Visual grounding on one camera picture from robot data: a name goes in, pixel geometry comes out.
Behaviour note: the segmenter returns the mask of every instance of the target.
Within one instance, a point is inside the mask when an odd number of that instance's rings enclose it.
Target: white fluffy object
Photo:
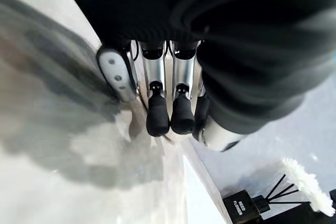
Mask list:
[[[332,217],[335,209],[332,207],[333,201],[322,192],[315,174],[308,174],[305,168],[291,158],[281,160],[288,182],[295,184],[298,189],[308,198],[313,211],[321,211],[325,215]]]

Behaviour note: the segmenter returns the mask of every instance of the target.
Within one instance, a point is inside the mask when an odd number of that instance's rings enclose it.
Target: cable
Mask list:
[[[135,54],[135,57],[134,57],[133,61],[136,61],[138,56],[139,56],[139,42],[136,40],[135,44],[137,46],[137,53]]]
[[[168,48],[169,48],[170,55],[173,57],[173,51],[172,51],[172,48],[170,47],[170,41],[168,43]]]
[[[168,53],[168,44],[170,44],[169,40],[166,40],[166,50],[164,52],[164,57],[166,57],[167,53]]]

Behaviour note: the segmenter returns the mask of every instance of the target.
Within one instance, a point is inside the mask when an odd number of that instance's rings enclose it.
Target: black stick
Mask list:
[[[280,196],[281,194],[283,194],[284,192],[288,191],[290,188],[292,188],[294,186],[294,184],[291,184],[290,186],[286,187],[284,190],[282,190],[281,192],[279,192],[277,195],[273,196],[272,198],[268,199],[268,202],[270,202],[271,200],[275,199],[275,197]]]
[[[288,202],[270,202],[269,204],[305,204],[310,203],[310,201],[288,201]]]
[[[279,195],[279,196],[274,196],[274,197],[270,198],[269,201],[274,200],[274,199],[281,198],[281,197],[283,197],[283,196],[287,196],[287,195],[290,195],[290,194],[297,193],[298,191],[299,191],[299,190],[294,190],[294,191],[290,191],[289,193],[281,194],[281,195]]]
[[[280,185],[280,183],[283,181],[283,179],[285,178],[286,174],[284,174],[281,179],[277,182],[277,184],[275,185],[275,187],[273,187],[273,189],[271,190],[271,192],[267,195],[266,199],[269,198],[269,196],[271,196],[271,194],[274,192],[275,189],[277,189],[277,187]]]

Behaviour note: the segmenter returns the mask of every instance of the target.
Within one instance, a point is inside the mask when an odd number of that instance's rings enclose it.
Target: black wire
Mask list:
[[[166,55],[168,53],[168,43],[170,43],[169,40],[166,41],[166,51],[164,52],[164,56],[165,57],[166,57]]]
[[[269,201],[274,200],[274,199],[278,199],[278,198],[282,198],[283,196],[287,196],[287,195],[291,195],[294,193],[297,193],[299,190],[294,190],[294,191],[290,191],[289,193],[285,193],[285,194],[281,194],[279,196],[274,196],[271,199],[269,199]]]
[[[139,56],[139,42],[136,40],[136,41],[135,41],[135,44],[137,45],[137,53],[136,53],[136,55],[135,55],[133,61],[136,61],[137,58],[138,58],[138,56]]]
[[[273,189],[271,190],[271,192],[267,195],[266,199],[269,198],[269,196],[271,196],[271,194],[275,191],[275,189],[277,189],[277,187],[280,185],[280,183],[283,181],[283,179],[285,178],[286,174],[284,174],[281,179],[277,182],[277,184],[275,185],[275,187],[273,187]]]
[[[288,202],[270,202],[269,204],[306,204],[310,201],[288,201]]]
[[[290,186],[286,187],[284,190],[282,190],[281,192],[279,192],[277,195],[275,195],[275,196],[271,197],[270,199],[268,199],[268,202],[270,202],[271,200],[277,198],[278,196],[282,195],[283,193],[287,192],[293,186],[294,186],[294,184],[291,184]]]
[[[170,47],[170,41],[169,41],[169,43],[168,43],[168,48],[169,48],[170,55],[173,57],[172,48]]]

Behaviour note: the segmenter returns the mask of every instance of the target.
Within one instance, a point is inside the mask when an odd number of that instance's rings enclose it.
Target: black rubber foot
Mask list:
[[[195,110],[195,129],[193,131],[193,136],[196,140],[198,139],[198,134],[205,125],[206,118],[208,115],[210,101],[205,94],[202,97],[197,98],[196,110]]]
[[[185,94],[180,94],[173,102],[171,127],[175,133],[180,135],[192,133],[195,129],[195,118],[191,111],[191,103]]]
[[[159,94],[148,100],[147,131],[151,136],[162,136],[169,131],[166,100]]]

